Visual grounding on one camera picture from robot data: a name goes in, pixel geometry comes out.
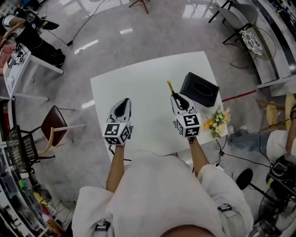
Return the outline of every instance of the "red tape line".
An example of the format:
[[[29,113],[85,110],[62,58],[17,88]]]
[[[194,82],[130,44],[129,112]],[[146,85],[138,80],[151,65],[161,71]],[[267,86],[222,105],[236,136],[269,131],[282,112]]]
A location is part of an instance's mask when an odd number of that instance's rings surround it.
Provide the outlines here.
[[[250,92],[247,92],[247,93],[244,93],[244,94],[239,94],[237,96],[234,96],[234,97],[229,97],[227,99],[224,99],[222,100],[222,102],[226,102],[226,101],[229,101],[229,100],[233,100],[233,99],[236,99],[236,98],[240,98],[240,97],[243,97],[243,96],[246,96],[246,95],[249,95],[249,94],[253,94],[257,92],[257,90],[253,90],[253,91],[250,91]]]

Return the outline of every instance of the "gray floor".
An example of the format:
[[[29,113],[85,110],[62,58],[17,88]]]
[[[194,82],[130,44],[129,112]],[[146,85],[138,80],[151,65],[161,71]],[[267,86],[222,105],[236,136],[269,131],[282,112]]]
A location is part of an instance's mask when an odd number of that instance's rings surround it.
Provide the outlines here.
[[[53,32],[66,43],[80,26],[95,11],[100,1],[89,0],[48,0],[41,9],[47,11],[48,20],[60,24]],[[77,199],[79,188],[84,185],[99,187],[91,175],[94,174],[104,186],[108,175],[110,160],[107,156],[100,126],[94,106],[82,109],[81,106],[93,99],[90,78],[102,73],[153,58],[205,51],[220,87],[222,99],[256,89],[259,83],[255,68],[237,69],[229,65],[242,51],[222,41],[231,33],[231,27],[222,24],[217,17],[210,24],[209,18],[216,12],[215,2],[203,0],[151,0],[147,4],[149,15],[142,6],[128,8],[127,0],[106,0],[97,13],[80,30],[70,47],[65,46],[48,32],[42,37],[66,55],[62,67],[63,75],[46,69],[39,69],[35,83],[30,84],[28,92],[50,97],[49,102],[17,99],[17,123],[24,130],[40,125],[53,105],[75,108],[65,111],[69,124],[87,123],[85,129],[67,134],[65,144],[54,148],[56,158],[35,164],[37,178],[47,186],[57,200]],[[250,63],[250,57],[238,62]],[[255,93],[224,103],[231,108],[231,124],[237,129],[245,123],[250,131],[258,131],[264,111],[255,103],[255,98],[264,98]],[[45,141],[38,144],[44,147]],[[203,145],[210,162],[218,159],[218,146],[215,141]],[[258,162],[268,163],[258,153],[247,153],[226,145],[225,152]],[[222,158],[226,172],[234,178],[250,167],[254,170],[253,183],[267,189],[265,175],[267,168],[233,157]],[[262,195],[247,188],[244,191],[252,212],[258,215]]]

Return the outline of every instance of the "black box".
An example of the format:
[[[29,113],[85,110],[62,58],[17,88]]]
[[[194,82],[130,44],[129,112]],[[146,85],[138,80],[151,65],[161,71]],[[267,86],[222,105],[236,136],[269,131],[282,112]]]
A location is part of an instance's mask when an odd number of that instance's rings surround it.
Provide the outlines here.
[[[212,107],[219,92],[219,87],[191,72],[187,74],[180,93],[197,103]]]

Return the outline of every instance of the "white table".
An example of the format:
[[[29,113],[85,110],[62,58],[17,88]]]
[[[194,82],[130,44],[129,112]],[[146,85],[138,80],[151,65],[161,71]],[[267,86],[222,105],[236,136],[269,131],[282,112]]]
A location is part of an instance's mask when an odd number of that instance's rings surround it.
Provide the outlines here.
[[[26,89],[29,86],[29,83],[33,80],[35,71],[37,70],[39,65],[45,66],[60,74],[63,74],[64,71],[33,56],[31,52],[24,45],[21,45],[21,46],[22,48],[20,51],[23,52],[24,62],[21,64],[13,65],[9,72],[8,77],[4,77],[9,98],[0,96],[0,99],[14,100],[13,98],[14,96],[19,96],[19,97],[35,98],[35,99],[48,101],[49,100],[48,97],[25,94]],[[19,88],[20,84],[22,84],[22,91],[21,93],[17,93],[17,89]]]
[[[185,53],[120,68],[91,79],[92,93],[101,128],[109,111],[123,98],[131,100],[131,125],[134,126],[131,140],[125,145],[125,158],[134,159],[137,151],[151,151],[160,156],[188,150],[186,138],[174,128],[170,80],[175,92],[179,92],[185,76],[192,72],[216,85],[216,81],[204,52]],[[206,108],[195,103],[202,122],[222,107],[220,93],[214,107]],[[227,129],[221,136],[227,135]],[[202,129],[197,137],[200,144],[212,141],[209,129]]]

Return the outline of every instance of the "flower bouquet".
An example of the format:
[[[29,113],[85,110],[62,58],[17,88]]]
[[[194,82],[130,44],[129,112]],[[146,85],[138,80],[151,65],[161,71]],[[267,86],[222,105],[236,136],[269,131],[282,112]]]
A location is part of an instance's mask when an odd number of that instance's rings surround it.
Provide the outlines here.
[[[230,121],[229,111],[229,108],[224,111],[221,110],[221,106],[218,106],[211,118],[206,117],[207,121],[203,124],[203,128],[211,129],[211,135],[213,138],[221,138],[219,133],[227,128],[227,122]]]

